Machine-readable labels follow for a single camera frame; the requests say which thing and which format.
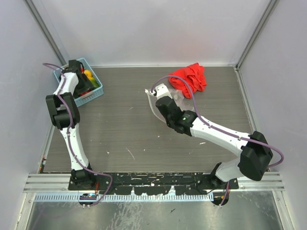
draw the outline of gray tabletop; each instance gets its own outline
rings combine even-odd
[[[80,136],[94,170],[210,172],[217,163],[235,157],[206,140],[178,134],[153,115],[144,89],[176,69],[94,69],[105,94],[79,107]],[[205,91],[195,93],[200,113],[220,125],[250,133],[234,69],[206,68],[205,76]],[[44,171],[70,170],[65,142],[55,130]]]

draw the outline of red towel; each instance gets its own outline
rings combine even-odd
[[[207,85],[207,83],[205,75],[203,74],[204,71],[205,71],[204,66],[200,66],[198,63],[195,63],[188,67],[178,69],[175,72],[170,73],[169,75],[176,75],[186,80],[186,82],[189,84],[190,88],[192,89],[193,93],[195,93],[197,90],[199,91],[205,90],[205,86]],[[181,90],[186,98],[189,99],[191,98],[189,89],[185,85],[185,83],[182,82],[182,80],[170,77],[168,78],[168,81],[175,89]]]

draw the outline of yellow fruit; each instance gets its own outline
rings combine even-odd
[[[89,71],[89,70],[86,69],[86,70],[84,71],[84,74],[87,76],[88,79],[92,78],[92,73],[91,73],[91,71]]]

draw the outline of clear plastic bag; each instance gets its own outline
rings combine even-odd
[[[147,96],[148,96],[149,106],[152,109],[153,114],[157,118],[159,118],[161,121],[166,123],[164,117],[161,115],[158,108],[155,106],[155,103],[157,101],[157,97],[154,96],[150,91],[151,90],[145,90],[145,93],[147,93]],[[183,94],[180,90],[168,89],[168,91],[172,95],[176,105],[179,106],[182,111],[184,111],[184,110],[195,111],[194,106],[193,106],[193,102],[188,101],[188,99],[185,99],[185,97],[183,96]]]

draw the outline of black metal mounting plate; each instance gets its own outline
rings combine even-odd
[[[202,172],[106,172],[113,177],[113,183],[107,194],[130,195],[134,188],[136,195],[146,193],[147,195],[168,194],[172,186],[176,195],[205,195],[205,190],[216,189],[210,183],[210,175]],[[99,193],[103,194],[107,189],[110,178],[98,175],[96,177],[99,183]],[[237,179],[230,181],[230,189],[238,189]],[[95,190],[95,188],[84,188],[69,183],[69,190]]]

